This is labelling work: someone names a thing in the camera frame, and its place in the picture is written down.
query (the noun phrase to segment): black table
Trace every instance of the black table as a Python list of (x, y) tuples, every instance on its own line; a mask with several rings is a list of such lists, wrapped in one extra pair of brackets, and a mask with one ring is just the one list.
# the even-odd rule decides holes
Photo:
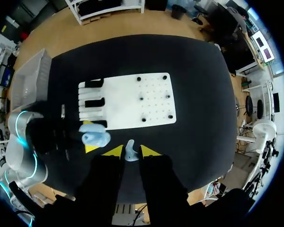
[[(169, 155), (189, 191), (227, 172), (235, 154), (235, 98), (226, 63), (213, 44), (179, 36), (132, 35), (68, 51), (52, 61), (48, 101), (40, 112), (59, 119), (65, 104), (65, 118), (79, 128), (80, 82), (151, 72), (170, 74), (177, 122), (109, 131), (110, 143), (87, 154), (78, 137), (69, 161), (59, 152), (42, 155), (49, 170), (46, 185), (73, 195), (94, 155), (126, 145), (129, 139), (135, 140), (134, 149), (143, 144)], [(118, 202), (145, 202), (138, 162), (125, 164)]]

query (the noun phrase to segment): white shelving unit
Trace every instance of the white shelving unit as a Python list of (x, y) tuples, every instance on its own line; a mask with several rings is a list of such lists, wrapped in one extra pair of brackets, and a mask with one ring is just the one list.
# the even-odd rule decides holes
[(125, 9), (141, 9), (141, 13), (144, 13), (144, 5), (145, 5), (145, 0), (140, 0), (140, 3), (138, 5), (133, 5), (133, 6), (126, 6), (123, 2), (121, 6), (118, 7), (113, 7), (105, 10), (101, 10), (98, 12), (94, 12), (91, 14), (87, 14), (84, 16), (80, 16), (78, 13), (77, 5), (80, 4), (81, 2), (84, 2), (86, 0), (65, 0), (66, 4), (69, 6), (71, 9), (71, 12), (75, 16), (76, 20), (80, 25), (82, 25), (82, 21), (89, 18), (89, 17), (94, 17), (100, 14), (104, 13), (109, 13), (109, 12), (114, 12), (114, 11), (119, 11), (119, 10), (125, 10)]

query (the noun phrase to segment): wooden floor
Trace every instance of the wooden floor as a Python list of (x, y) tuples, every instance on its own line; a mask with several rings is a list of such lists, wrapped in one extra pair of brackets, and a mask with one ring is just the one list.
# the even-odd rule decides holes
[[(117, 12), (110, 17), (93, 21), (90, 24), (80, 26), (68, 8), (60, 11), (47, 19), (36, 28), (23, 42), (15, 64), (15, 70), (19, 69), (34, 54), (45, 48), (53, 58), (61, 53), (75, 49), (85, 44), (106, 40), (113, 37), (137, 34), (178, 35), (204, 40), (199, 32), (200, 26), (192, 22), (187, 16), (181, 21), (172, 19), (170, 12), (145, 11), (144, 14), (135, 10)], [(235, 96), (241, 104), (245, 103), (245, 94), (241, 92), (239, 77), (231, 78)], [(40, 191), (51, 194), (53, 191), (46, 189), (44, 185), (36, 185), (30, 191)], [(201, 191), (194, 190), (189, 193), (188, 202), (194, 204), (201, 200)], [(149, 221), (147, 209), (145, 209), (145, 221)]]

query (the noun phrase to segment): chair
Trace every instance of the chair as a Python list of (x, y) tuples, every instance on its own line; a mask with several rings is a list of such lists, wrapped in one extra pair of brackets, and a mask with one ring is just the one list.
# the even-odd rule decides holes
[(204, 8), (202, 8), (201, 6), (195, 5), (194, 8), (198, 11), (198, 14), (195, 18), (192, 19), (192, 21), (194, 21), (198, 25), (203, 25), (203, 22), (199, 19), (199, 16), (201, 14), (208, 15), (208, 12)]
[(239, 109), (242, 109), (242, 108), (246, 109), (246, 112), (244, 113), (244, 115), (247, 114), (248, 117), (252, 116), (254, 108), (257, 108), (257, 118), (258, 119), (262, 119), (262, 117), (263, 117), (264, 106), (263, 106), (263, 101), (261, 99), (259, 99), (257, 101), (257, 106), (253, 106), (251, 97), (250, 96), (246, 96), (245, 106), (238, 106), (238, 105), (236, 105), (237, 111)]

